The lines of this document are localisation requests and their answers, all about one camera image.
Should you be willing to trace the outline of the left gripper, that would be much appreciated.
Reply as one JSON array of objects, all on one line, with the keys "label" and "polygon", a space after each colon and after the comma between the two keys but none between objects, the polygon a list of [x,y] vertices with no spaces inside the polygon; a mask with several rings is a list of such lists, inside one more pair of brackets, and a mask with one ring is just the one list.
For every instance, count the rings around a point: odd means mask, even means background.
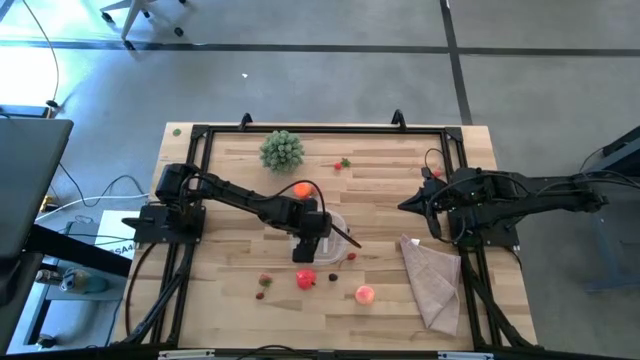
[{"label": "left gripper", "polygon": [[332,230],[345,241],[356,248],[362,248],[361,244],[355,241],[348,233],[341,230],[337,225],[332,224],[330,213],[323,208],[318,208],[315,199],[301,201],[301,205],[294,218],[294,234],[299,238],[324,238],[328,237]]}]

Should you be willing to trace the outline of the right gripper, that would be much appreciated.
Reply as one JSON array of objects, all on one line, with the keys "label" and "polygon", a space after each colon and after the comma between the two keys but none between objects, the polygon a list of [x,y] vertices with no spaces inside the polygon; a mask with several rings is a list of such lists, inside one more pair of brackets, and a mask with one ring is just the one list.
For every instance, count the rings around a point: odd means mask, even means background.
[{"label": "right gripper", "polygon": [[427,179],[427,188],[419,187],[417,192],[398,205],[402,211],[435,219],[437,212],[450,207],[451,184],[437,177]]}]

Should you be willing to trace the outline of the clear plastic tupperware container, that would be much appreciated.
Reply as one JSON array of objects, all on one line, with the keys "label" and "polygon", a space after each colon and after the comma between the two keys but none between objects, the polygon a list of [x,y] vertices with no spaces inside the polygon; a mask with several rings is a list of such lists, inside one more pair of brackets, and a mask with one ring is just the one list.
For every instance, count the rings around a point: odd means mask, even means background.
[{"label": "clear plastic tupperware container", "polygon": [[[344,218],[337,212],[328,210],[332,217],[332,224],[337,225],[341,230],[349,234],[349,230]],[[299,238],[294,234],[295,225],[294,219],[290,223],[290,229],[287,233],[290,236],[290,246],[293,250],[295,245],[295,238]],[[298,264],[313,264],[316,266],[330,265],[337,263],[345,254],[349,243],[340,237],[332,230],[328,237],[319,238],[318,247],[315,253],[315,260],[313,263],[298,263]]]}]

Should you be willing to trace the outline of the beige folded cloth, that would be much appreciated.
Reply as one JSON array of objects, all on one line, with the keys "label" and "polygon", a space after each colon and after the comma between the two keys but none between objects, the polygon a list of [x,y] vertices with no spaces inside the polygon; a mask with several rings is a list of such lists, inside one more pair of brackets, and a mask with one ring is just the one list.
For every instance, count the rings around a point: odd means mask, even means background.
[{"label": "beige folded cloth", "polygon": [[421,246],[402,235],[401,247],[411,290],[427,329],[456,336],[459,316],[461,257]]}]

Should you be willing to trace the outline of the green spiky artificial plant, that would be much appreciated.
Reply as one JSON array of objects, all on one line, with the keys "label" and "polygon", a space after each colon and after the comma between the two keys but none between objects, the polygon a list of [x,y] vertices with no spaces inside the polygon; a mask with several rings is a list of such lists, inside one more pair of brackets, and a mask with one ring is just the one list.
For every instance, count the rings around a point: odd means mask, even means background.
[{"label": "green spiky artificial plant", "polygon": [[304,155],[300,138],[286,130],[274,130],[260,147],[262,166],[278,174],[293,173],[303,163]]}]

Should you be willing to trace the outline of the white paper label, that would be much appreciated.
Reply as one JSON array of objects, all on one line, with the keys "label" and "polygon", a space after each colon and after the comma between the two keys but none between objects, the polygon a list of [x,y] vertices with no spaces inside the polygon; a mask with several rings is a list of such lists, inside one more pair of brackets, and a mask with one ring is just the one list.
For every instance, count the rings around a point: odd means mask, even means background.
[{"label": "white paper label", "polygon": [[102,214],[94,245],[132,260],[136,251],[135,230],[124,224],[124,218],[138,218],[138,211],[105,210]]}]

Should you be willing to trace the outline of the black desk beam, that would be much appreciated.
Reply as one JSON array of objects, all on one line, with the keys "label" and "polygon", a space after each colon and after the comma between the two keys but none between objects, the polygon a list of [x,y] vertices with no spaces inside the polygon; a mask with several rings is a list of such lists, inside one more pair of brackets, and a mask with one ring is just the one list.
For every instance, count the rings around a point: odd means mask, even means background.
[{"label": "black desk beam", "polygon": [[122,277],[128,276],[132,263],[126,257],[39,225],[31,227],[23,249]]}]

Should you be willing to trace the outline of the teal bottle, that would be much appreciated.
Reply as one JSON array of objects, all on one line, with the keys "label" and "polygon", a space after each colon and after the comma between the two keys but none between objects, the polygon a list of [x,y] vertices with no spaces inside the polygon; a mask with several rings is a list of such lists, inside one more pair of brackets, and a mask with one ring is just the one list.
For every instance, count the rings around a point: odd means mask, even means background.
[{"label": "teal bottle", "polygon": [[74,294],[101,293],[108,288],[109,283],[105,278],[93,275],[80,268],[67,269],[59,285],[59,289],[62,292]]}]

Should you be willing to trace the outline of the office chair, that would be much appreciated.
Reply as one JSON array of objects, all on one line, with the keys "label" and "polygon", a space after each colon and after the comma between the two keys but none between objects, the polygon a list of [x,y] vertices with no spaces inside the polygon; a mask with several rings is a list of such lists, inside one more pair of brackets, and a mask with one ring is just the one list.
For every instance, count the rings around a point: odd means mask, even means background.
[{"label": "office chair", "polygon": [[[181,40],[187,39],[184,25],[196,11],[194,0],[169,0],[179,4],[181,13],[177,17],[169,16],[165,8],[157,5],[158,1],[162,0],[117,0],[100,8],[99,15],[117,32],[126,51],[156,50],[164,45],[173,45],[169,39],[176,39],[176,44],[180,44]],[[140,16],[153,31],[148,39],[134,39],[131,35]]]}]

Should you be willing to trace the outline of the grey desk top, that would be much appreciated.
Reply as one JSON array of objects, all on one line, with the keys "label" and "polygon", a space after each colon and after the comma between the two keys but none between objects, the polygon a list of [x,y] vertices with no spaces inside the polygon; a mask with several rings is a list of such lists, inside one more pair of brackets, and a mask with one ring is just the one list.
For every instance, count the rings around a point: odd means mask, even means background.
[{"label": "grey desk top", "polygon": [[72,128],[70,120],[0,118],[0,261],[21,252]]}]

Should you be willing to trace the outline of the black aluminium table frame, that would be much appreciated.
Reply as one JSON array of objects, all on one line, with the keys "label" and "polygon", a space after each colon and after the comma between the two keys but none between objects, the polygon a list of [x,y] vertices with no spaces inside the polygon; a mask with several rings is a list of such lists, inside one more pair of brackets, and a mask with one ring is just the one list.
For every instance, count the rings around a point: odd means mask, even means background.
[{"label": "black aluminium table frame", "polygon": [[[173,340],[185,348],[471,349],[467,318],[460,319],[456,336],[424,326],[399,239],[408,235],[437,251],[447,245],[430,236],[420,216],[399,210],[398,204],[416,192],[424,165],[494,168],[488,129],[296,124],[292,131],[305,149],[296,177],[316,182],[328,209],[346,220],[362,246],[350,251],[356,259],[318,267],[316,285],[302,290],[286,234],[244,211],[207,202],[186,291],[169,302],[150,340]],[[351,166],[335,170],[342,158]],[[338,280],[331,282],[330,273]],[[272,277],[269,287],[259,284],[262,274]],[[354,299],[362,285],[375,291],[371,305]],[[263,299],[256,299],[258,292]]]}]

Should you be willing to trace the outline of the silver edge bracket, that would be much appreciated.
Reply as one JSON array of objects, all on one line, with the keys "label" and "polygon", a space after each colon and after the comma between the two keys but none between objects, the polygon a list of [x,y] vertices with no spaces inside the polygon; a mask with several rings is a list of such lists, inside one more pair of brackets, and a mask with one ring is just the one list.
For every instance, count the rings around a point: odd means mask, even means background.
[{"label": "silver edge bracket", "polygon": [[438,360],[495,360],[492,353],[441,351]]},{"label": "silver edge bracket", "polygon": [[160,351],[157,360],[214,360],[213,349],[177,349]]}]

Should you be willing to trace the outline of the blue-grey table frame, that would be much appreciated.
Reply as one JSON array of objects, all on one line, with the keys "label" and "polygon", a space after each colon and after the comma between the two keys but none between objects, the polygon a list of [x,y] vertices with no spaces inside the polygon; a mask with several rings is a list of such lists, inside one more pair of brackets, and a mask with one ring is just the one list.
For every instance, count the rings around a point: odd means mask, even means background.
[{"label": "blue-grey table frame", "polygon": [[640,287],[640,125],[596,150],[580,171],[602,176],[610,200],[592,216],[604,273],[586,290]]}]

